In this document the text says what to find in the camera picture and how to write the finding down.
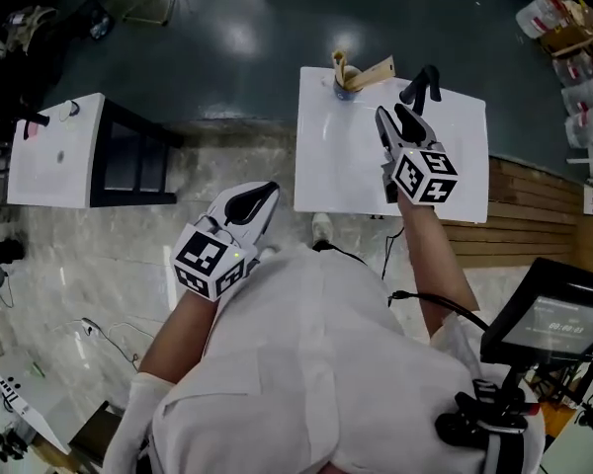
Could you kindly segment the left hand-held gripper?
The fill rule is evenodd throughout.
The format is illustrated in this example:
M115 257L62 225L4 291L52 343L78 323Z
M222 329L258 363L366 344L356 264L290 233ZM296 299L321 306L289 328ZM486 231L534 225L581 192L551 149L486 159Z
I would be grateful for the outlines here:
M222 191L179 237L171 256L177 281L211 302L234 293L258 263L257 241L266 232L279 197L280 187L274 181Z

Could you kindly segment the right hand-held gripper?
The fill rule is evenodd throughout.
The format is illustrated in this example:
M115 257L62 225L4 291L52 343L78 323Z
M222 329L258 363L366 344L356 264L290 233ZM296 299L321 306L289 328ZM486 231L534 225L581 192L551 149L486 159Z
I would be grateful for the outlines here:
M385 107L378 106L375 114L381 145L391 159L382 166L386 202L397 202L403 193L414 205L445 203L459 179L445 148L412 109L397 103L394 111L401 130Z

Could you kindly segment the beige paper strip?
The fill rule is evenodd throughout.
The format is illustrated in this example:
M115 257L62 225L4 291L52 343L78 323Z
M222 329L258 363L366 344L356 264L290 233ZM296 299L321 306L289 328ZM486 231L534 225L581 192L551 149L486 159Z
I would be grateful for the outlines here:
M334 67L335 82L341 89L345 89L346 54L342 50L335 50L331 58Z
M385 60L375 64L356 76L347 79L344 89L349 92L358 92L367 86L382 82L395 76L393 57L390 55Z

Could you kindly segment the person's right forearm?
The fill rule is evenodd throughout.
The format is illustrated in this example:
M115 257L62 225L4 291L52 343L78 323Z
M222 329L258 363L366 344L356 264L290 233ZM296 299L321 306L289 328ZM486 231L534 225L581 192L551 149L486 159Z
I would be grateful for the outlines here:
M397 203L417 292L450 299L469 311L478 310L465 273L433 208L412 204L403 191L398 192Z

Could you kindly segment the person's left forearm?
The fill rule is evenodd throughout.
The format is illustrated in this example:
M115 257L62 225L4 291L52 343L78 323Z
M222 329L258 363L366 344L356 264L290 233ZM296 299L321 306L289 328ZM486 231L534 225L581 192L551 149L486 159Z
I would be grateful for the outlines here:
M186 291L143 357L138 372L177 384L201 360L218 303Z

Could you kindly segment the black faucet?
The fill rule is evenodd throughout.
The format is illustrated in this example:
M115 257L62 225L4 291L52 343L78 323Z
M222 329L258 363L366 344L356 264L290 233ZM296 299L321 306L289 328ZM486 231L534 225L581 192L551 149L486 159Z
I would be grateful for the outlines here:
M399 94L402 104L411 105L412 111L422 116L424 112L426 94L434 102L441 102L440 72L434 65L425 65L422 70L414 77Z

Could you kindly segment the wooden plank platform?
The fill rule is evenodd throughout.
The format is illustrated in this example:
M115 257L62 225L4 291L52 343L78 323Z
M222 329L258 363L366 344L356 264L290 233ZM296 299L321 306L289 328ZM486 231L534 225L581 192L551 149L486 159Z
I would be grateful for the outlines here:
M491 158L486 221L444 225L465 268L522 267L538 257L567 263L583 200L576 183Z

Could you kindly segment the person's white shirt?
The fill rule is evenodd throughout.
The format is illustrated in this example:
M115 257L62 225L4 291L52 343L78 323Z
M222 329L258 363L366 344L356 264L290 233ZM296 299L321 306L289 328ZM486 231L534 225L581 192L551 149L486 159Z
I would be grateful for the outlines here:
M451 315L408 336L380 278L334 251L263 262L219 311L203 359L178 383L136 376L104 474L481 474L483 449L439 439L437 418L475 377L481 332Z

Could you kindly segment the clear plastic water bottle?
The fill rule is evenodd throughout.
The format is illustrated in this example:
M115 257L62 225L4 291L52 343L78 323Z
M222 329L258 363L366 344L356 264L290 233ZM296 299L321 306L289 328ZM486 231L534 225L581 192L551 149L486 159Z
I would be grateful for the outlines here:
M570 148L593 148L593 109L569 116L564 127Z
M593 109L593 79L562 88L560 93L570 116L586 113Z
M593 57L584 50L566 58L555 58L552 67L564 87L576 86L593 79Z
M536 40L547 32L568 25L562 0L534 0L515 16L522 32Z

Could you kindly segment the cardboard box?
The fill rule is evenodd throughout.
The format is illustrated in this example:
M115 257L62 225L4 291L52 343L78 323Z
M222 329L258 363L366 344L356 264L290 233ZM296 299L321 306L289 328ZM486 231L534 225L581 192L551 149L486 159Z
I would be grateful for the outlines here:
M584 0L550 0L560 13L559 23L539 43L552 57L593 46L593 9Z

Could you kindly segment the black monitor screen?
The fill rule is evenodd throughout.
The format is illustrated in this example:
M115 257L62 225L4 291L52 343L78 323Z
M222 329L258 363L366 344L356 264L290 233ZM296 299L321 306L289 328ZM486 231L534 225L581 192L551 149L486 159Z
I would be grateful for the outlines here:
M535 259L483 333L480 359L521 368L593 360L593 273Z

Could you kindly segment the beige garment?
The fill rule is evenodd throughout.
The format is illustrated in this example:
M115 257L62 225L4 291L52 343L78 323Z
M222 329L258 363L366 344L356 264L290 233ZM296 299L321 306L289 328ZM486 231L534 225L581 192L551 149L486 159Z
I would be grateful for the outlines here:
M28 53L36 31L51 22L56 14L55 8L42 6L30 6L10 14L5 24L6 49L14 52L20 48L24 53Z

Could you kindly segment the white panel with black buttons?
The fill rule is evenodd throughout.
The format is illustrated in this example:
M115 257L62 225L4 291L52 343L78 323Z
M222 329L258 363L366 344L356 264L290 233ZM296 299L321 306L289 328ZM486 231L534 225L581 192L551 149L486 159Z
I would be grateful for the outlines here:
M67 393L50 376L41 376L31 363L0 358L0 392L6 402L38 434L62 453L79 429Z

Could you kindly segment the black clamp mount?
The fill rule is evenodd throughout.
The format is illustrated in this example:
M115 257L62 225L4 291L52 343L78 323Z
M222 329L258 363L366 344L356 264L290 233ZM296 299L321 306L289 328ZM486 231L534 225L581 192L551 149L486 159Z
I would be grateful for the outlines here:
M483 380L473 381L474 395L459 392L457 409L440 415L435 428L438 437L452 446L484 449L492 435L522 435L528 419L540 410L539 402L527 401L525 391L507 378L503 385Z

